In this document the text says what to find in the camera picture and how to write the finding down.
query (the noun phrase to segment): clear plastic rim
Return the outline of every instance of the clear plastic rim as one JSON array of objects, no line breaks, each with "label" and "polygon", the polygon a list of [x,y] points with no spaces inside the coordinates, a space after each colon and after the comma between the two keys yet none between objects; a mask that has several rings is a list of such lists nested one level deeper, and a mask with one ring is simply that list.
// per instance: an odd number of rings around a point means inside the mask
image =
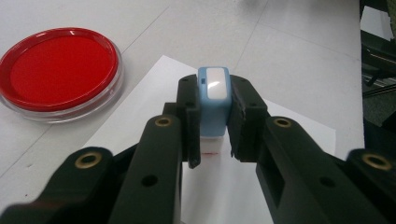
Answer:
[{"label": "clear plastic rim", "polygon": [[119,60],[119,64],[117,67],[116,75],[113,77],[111,82],[105,87],[100,93],[91,98],[91,100],[81,104],[74,106],[72,108],[68,108],[66,110],[58,110],[51,112],[37,112],[22,109],[10,101],[8,101],[3,95],[0,95],[0,101],[3,105],[8,108],[14,110],[15,112],[21,114],[26,119],[31,119],[35,121],[47,122],[47,123],[65,123],[74,121],[76,119],[84,118],[91,113],[98,111],[104,105],[110,103],[113,99],[117,98],[116,96],[120,92],[122,81],[123,81],[123,63],[120,55],[120,51],[117,46],[113,44],[114,49],[117,52],[117,57]]}]

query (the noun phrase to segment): light blue block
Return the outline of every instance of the light blue block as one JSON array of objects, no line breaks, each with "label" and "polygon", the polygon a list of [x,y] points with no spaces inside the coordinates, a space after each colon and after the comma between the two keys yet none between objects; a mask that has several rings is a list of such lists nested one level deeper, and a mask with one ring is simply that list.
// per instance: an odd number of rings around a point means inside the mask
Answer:
[{"label": "light blue block", "polygon": [[220,137],[230,115],[232,94],[230,73],[226,67],[198,69],[201,103],[201,136]]}]

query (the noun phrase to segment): white table surface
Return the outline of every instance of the white table surface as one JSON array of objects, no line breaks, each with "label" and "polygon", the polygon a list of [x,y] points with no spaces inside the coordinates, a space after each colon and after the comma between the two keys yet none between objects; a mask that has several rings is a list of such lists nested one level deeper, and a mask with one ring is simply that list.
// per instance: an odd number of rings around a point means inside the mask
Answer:
[{"label": "white table surface", "polygon": [[110,38],[125,64],[121,98],[60,125],[0,105],[0,211],[33,200],[162,55],[223,65],[259,94],[336,130],[335,155],[363,147],[357,0],[0,1],[0,55],[28,35],[77,26]]}]

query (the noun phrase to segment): petri dish lid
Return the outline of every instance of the petri dish lid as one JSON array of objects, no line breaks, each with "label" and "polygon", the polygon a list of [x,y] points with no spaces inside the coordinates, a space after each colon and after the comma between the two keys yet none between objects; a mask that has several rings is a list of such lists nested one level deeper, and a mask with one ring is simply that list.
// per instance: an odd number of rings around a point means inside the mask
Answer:
[{"label": "petri dish lid", "polygon": [[0,61],[0,94],[24,111],[67,111],[114,81],[119,53],[94,31],[59,28],[31,35]]}]

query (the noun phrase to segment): red petri dish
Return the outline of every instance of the red petri dish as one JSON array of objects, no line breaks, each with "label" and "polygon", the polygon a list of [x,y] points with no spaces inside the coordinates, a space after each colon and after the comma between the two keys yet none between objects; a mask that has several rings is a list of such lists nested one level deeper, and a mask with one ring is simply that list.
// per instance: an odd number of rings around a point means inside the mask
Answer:
[{"label": "red petri dish", "polygon": [[120,53],[103,35],[81,28],[48,30],[23,39],[3,56],[0,94],[5,105],[28,118],[80,117],[113,94],[120,64]]}]

